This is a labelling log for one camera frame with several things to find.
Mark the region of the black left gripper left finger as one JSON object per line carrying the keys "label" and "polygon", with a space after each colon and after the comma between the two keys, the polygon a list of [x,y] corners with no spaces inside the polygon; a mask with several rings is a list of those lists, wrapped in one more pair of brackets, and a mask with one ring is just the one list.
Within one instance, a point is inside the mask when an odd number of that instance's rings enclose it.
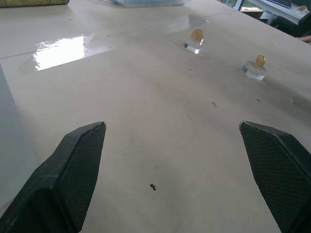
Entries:
{"label": "black left gripper left finger", "polygon": [[79,233],[97,183],[106,124],[66,134],[0,217],[0,233]]}

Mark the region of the white desk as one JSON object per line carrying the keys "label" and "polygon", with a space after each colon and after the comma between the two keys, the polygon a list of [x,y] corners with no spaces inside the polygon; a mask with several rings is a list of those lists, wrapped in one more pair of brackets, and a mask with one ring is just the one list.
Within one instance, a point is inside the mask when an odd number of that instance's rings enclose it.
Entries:
{"label": "white desk", "polygon": [[299,21],[304,16],[311,13],[311,7],[308,8],[306,4],[302,4],[301,6],[297,5],[294,3],[295,0],[291,0],[291,6],[289,8],[276,4],[270,0],[237,0],[234,5],[234,9],[240,11],[245,1],[270,12],[271,15],[281,16],[296,25],[298,25]]}

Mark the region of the black chair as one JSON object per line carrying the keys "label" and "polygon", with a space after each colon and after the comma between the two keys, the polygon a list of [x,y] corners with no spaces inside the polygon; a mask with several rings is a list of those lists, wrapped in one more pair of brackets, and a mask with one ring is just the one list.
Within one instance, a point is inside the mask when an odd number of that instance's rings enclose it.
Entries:
{"label": "black chair", "polygon": [[309,36],[311,35],[311,12],[303,16],[298,24],[282,16],[273,16],[269,25],[293,37]]}

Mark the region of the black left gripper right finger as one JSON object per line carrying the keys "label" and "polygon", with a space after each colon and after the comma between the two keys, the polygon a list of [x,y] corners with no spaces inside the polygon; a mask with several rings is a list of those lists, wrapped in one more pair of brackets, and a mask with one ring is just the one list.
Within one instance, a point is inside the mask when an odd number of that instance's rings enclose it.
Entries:
{"label": "black left gripper right finger", "polygon": [[311,233],[311,153],[291,134],[242,121],[255,182],[281,233]]}

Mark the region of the clear blue plastic tray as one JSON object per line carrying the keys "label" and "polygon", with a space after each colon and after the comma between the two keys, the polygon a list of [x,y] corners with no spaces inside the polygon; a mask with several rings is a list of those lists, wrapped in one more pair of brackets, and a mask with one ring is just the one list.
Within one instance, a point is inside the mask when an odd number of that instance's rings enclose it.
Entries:
{"label": "clear blue plastic tray", "polygon": [[190,0],[104,0],[113,5],[122,7],[159,7],[159,6],[179,6]]}

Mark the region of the clear acrylic stand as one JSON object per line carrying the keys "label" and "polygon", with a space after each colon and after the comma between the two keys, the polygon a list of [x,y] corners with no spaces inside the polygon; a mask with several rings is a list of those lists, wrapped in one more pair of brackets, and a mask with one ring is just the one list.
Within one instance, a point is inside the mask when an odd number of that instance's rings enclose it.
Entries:
{"label": "clear acrylic stand", "polygon": [[197,41],[192,38],[187,38],[187,40],[184,43],[184,48],[187,50],[199,54],[205,47],[205,41],[204,39]]}
{"label": "clear acrylic stand", "polygon": [[242,70],[245,72],[248,78],[255,80],[263,80],[267,70],[265,67],[260,67],[256,62],[247,61]]}

